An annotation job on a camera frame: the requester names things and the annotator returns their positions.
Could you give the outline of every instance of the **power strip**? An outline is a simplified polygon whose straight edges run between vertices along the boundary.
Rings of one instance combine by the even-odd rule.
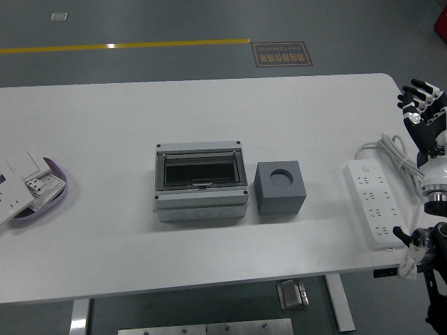
[[[406,234],[408,229],[379,162],[374,159],[349,161],[344,174],[369,245],[372,248],[403,246],[393,234],[393,227],[400,226]]]

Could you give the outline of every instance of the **gray plastic box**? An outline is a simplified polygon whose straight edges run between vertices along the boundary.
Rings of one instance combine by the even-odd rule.
[[[248,203],[239,141],[156,146],[154,211],[160,221],[242,217]]]
[[[259,162],[254,188],[259,215],[297,214],[306,198],[297,161]]]

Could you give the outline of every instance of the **gray floor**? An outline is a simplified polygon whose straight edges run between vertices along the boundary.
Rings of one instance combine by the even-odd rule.
[[[399,87],[417,77],[447,89],[447,44],[432,28],[445,5],[446,0],[0,0],[0,49],[217,38],[297,40],[306,43],[314,63],[256,68],[249,45],[2,54],[0,87],[387,73]],[[68,12],[67,21],[51,22],[51,13],[61,11]],[[428,298],[422,277],[413,282],[373,279],[367,272],[343,274],[342,280],[355,334],[434,334],[424,321]],[[96,299],[90,334],[284,317],[293,319],[296,334],[336,334],[323,277],[305,278],[305,285],[310,309],[293,313],[279,310],[273,282]],[[71,304],[0,306],[0,334],[67,334]]]

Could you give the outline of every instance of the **table leg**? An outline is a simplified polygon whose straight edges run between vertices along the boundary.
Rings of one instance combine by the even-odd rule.
[[[87,335],[89,309],[90,299],[80,299],[73,302],[70,335]]]
[[[340,275],[326,274],[325,277],[339,331],[348,332],[351,330],[356,330],[354,321],[352,320],[351,311],[349,310],[348,300],[344,294]]]

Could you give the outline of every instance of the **white table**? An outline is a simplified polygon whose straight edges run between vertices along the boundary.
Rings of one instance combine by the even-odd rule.
[[[0,158],[38,147],[69,187],[46,215],[0,226],[0,303],[397,265],[403,248],[367,247],[342,168],[381,132],[403,135],[416,157],[398,94],[384,74],[0,89]],[[247,215],[160,222],[156,144],[220,140],[242,142]],[[257,162],[289,160],[307,190],[300,213],[259,217]],[[388,176],[409,222],[414,205],[398,174]]]

